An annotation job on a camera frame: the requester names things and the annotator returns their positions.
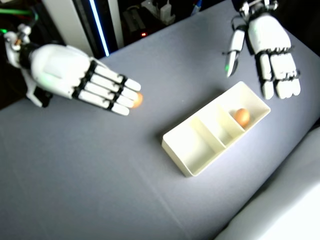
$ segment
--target blue light strip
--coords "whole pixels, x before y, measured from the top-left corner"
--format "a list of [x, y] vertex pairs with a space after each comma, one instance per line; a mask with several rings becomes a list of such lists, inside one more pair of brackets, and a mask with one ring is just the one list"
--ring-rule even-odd
[[89, 0], [89, 1], [90, 1], [90, 5], [91, 5], [91, 8], [92, 8], [92, 12], [93, 12], [93, 16], [94, 16], [94, 20], [95, 20], [96, 26], [98, 27], [98, 31], [99, 31], [99, 35], [100, 35], [100, 38], [101, 38], [101, 42], [102, 42], [102, 45], [103, 45], [103, 49], [104, 49], [105, 55], [107, 57], [109, 57], [109, 51], [108, 51], [106, 39], [105, 39], [105, 36], [104, 36], [104, 31], [102, 31], [102, 27], [101, 27], [100, 19], [99, 19], [99, 16], [98, 16], [95, 0]]

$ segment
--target orange ball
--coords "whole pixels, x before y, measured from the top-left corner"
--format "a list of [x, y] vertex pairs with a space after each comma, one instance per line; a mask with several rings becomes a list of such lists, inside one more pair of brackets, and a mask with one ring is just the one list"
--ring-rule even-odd
[[234, 119], [241, 127], [245, 128], [250, 121], [250, 113], [247, 109], [241, 108], [235, 112]]
[[139, 107], [142, 104], [143, 100], [144, 100], [144, 96], [140, 92], [138, 92], [138, 98], [134, 101], [132, 108], [135, 109]]

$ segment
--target white robotic hand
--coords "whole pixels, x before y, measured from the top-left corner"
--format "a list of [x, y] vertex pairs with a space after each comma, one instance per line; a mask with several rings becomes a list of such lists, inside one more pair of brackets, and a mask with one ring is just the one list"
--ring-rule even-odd
[[70, 46], [44, 45], [30, 55], [37, 86], [68, 99], [125, 115], [138, 99], [141, 85]]
[[230, 77], [237, 68], [238, 54], [247, 31], [247, 44], [255, 54], [262, 93], [267, 100], [274, 95], [274, 84], [280, 99], [301, 92], [300, 74], [291, 55], [290, 38], [278, 20], [268, 13], [277, 6], [277, 2], [270, 4], [269, 0], [243, 4], [240, 13], [247, 24], [235, 29], [225, 66], [226, 75]]
[[4, 35], [11, 65], [21, 69], [27, 85], [26, 96], [45, 107], [48, 97], [39, 97], [39, 89], [127, 116], [138, 99], [141, 85], [110, 70], [106, 65], [71, 46], [30, 43], [31, 28], [21, 24], [19, 33]]

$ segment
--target white tray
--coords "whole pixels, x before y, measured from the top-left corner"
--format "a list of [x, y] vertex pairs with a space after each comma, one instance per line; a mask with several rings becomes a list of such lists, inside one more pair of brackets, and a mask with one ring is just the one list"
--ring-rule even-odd
[[[250, 112], [250, 122], [245, 128], [232, 117], [241, 108]], [[270, 107], [240, 81], [167, 132], [162, 147], [185, 176], [195, 177], [270, 111]]]

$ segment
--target gray tabletop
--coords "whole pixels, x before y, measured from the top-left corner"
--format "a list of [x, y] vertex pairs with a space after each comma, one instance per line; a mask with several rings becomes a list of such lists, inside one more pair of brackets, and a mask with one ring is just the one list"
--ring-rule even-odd
[[245, 204], [320, 116], [320, 58], [295, 37], [298, 97], [271, 113], [197, 177], [161, 147], [163, 133], [238, 81], [260, 97], [245, 46], [225, 77], [236, 14], [231, 1], [119, 50], [102, 61], [142, 85], [128, 117], [54, 97], [0, 112], [0, 239], [207, 239]]

